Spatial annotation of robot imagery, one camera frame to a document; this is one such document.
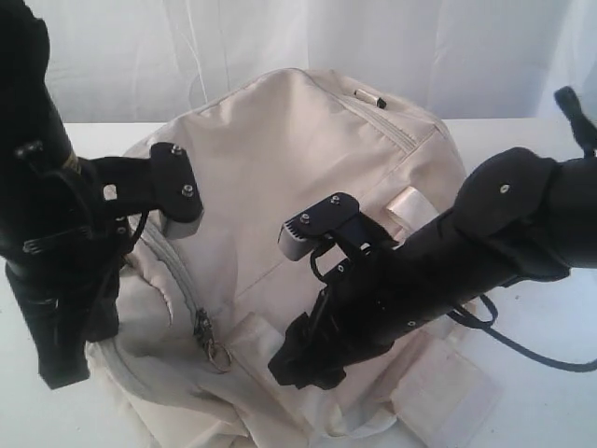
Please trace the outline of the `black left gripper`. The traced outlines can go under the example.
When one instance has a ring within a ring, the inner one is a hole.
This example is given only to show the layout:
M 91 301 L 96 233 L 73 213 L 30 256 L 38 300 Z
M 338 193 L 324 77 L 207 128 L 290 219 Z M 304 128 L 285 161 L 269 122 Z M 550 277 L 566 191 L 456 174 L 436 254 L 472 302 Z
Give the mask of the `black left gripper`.
M 118 333 L 119 271 L 154 207 L 148 160 L 78 170 L 14 158 L 4 195 L 6 274 L 50 389 L 90 376 L 88 342 Z

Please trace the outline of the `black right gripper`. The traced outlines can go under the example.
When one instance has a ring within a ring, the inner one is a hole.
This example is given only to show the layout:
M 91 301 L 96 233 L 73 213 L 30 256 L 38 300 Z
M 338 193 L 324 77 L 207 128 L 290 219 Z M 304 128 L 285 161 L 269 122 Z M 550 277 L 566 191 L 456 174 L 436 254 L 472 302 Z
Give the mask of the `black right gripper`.
M 287 328 L 268 364 L 279 385 L 323 390 L 337 387 L 346 368 L 387 353 L 395 341 L 420 327 L 394 272 L 396 241 L 370 218 L 353 218 L 318 243 L 314 264 L 331 247 L 345 259 L 318 278 L 324 283 L 310 313 Z

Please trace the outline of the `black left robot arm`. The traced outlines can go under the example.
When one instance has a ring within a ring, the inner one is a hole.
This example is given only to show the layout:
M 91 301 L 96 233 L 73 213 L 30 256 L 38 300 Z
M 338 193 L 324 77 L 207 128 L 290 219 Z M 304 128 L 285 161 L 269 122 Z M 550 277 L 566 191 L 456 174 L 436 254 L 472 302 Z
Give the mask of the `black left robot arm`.
M 49 33 L 22 1 L 1 5 L 1 256 L 58 389 L 88 379 L 87 343 L 118 332 L 119 272 L 141 230 L 111 211 L 105 176 L 124 158 L 80 159 L 47 85 Z

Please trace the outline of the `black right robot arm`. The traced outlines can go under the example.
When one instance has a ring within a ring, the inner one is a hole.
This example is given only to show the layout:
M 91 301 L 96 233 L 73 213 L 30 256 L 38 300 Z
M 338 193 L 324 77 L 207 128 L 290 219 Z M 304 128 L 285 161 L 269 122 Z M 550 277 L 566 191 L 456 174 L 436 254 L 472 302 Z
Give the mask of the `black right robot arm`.
M 348 366 L 442 316 L 492 333 L 465 304 L 496 287 L 594 268 L 596 160 L 558 162 L 523 147 L 499 153 L 403 243 L 337 192 L 288 219 L 279 244 L 292 260 L 316 261 L 333 247 L 344 254 L 318 274 L 324 286 L 312 311 L 288 326 L 269 364 L 280 385 L 328 390 Z

